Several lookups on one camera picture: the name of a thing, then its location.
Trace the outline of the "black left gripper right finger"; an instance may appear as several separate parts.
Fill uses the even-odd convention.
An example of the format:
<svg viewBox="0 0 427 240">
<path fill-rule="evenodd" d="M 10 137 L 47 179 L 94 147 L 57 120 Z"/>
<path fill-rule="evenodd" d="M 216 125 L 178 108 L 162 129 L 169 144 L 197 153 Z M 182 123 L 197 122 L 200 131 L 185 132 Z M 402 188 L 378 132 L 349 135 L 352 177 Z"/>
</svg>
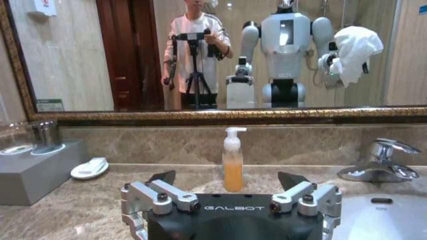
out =
<svg viewBox="0 0 427 240">
<path fill-rule="evenodd" d="M 304 217 L 321 214 L 321 238 L 330 240 L 341 223 L 342 193 L 338 187 L 332 184 L 317 185 L 304 176 L 284 171 L 277 172 L 277 180 L 282 192 L 270 196 L 269 213 L 278 216 L 296 208 Z"/>
</svg>

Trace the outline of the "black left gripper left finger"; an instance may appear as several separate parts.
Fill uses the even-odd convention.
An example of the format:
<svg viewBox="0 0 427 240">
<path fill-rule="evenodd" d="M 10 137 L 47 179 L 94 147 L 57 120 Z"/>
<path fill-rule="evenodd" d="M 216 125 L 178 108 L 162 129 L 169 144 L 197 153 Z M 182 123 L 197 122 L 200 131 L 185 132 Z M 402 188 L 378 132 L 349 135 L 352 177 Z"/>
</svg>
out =
<svg viewBox="0 0 427 240">
<path fill-rule="evenodd" d="M 200 209 L 197 195 L 182 191 L 168 183 L 160 176 L 174 176 L 173 170 L 156 173 L 145 182 L 126 182 L 120 189 L 121 221 L 129 227 L 134 240 L 146 240 L 148 231 L 144 227 L 144 213 L 152 211 L 157 216 L 165 216 L 177 210 L 193 214 Z"/>
</svg>

